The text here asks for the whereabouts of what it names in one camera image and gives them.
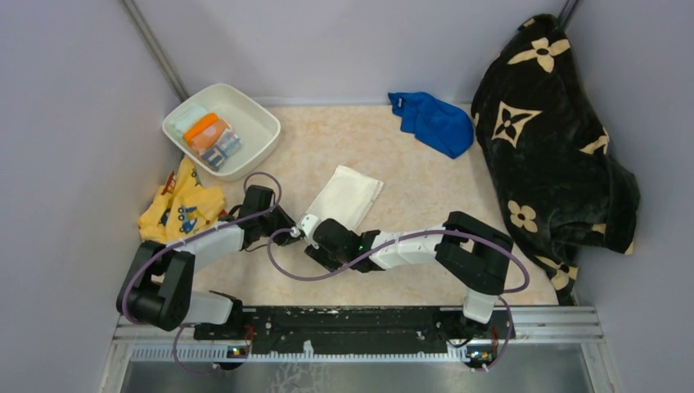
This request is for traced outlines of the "cream white towel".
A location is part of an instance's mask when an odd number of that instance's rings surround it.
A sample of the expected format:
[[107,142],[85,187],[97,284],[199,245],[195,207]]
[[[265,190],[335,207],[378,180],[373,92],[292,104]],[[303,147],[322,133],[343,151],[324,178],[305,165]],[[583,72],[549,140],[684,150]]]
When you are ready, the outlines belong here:
[[383,187],[381,180],[338,165],[305,214],[320,220],[334,219],[354,230],[363,222]]

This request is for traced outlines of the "rabbit print striped towel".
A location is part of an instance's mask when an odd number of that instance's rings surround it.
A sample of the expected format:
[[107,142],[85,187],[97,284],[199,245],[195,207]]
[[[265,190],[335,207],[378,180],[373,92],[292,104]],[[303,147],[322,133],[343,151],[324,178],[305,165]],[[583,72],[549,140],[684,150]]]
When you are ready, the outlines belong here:
[[241,149],[241,139],[231,129],[225,129],[217,141],[201,153],[203,163],[214,171],[220,171],[226,161]]

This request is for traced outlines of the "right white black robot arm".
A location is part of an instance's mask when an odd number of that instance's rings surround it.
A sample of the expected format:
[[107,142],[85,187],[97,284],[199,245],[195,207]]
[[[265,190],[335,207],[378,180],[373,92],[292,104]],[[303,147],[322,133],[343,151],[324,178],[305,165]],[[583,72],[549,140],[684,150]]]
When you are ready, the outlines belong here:
[[401,266],[439,264],[467,288],[462,330],[482,337],[493,326],[493,308],[502,295],[512,239],[478,219],[454,211],[438,227],[417,232],[372,230],[357,234],[335,219],[305,215],[298,225],[305,250],[330,272],[348,267],[360,273]]

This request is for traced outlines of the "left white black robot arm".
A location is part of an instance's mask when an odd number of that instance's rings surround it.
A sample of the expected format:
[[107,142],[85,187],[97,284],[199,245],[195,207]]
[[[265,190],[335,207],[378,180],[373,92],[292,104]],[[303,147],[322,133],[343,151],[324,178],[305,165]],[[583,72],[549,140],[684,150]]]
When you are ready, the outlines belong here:
[[225,255],[245,250],[279,229],[290,233],[274,243],[295,242],[295,221],[280,207],[265,215],[251,214],[219,221],[205,231],[169,244],[141,243],[135,252],[116,309],[129,322],[148,324],[166,332],[183,325],[211,324],[227,339],[240,336],[246,326],[243,313],[234,310],[231,296],[193,290],[197,270]]

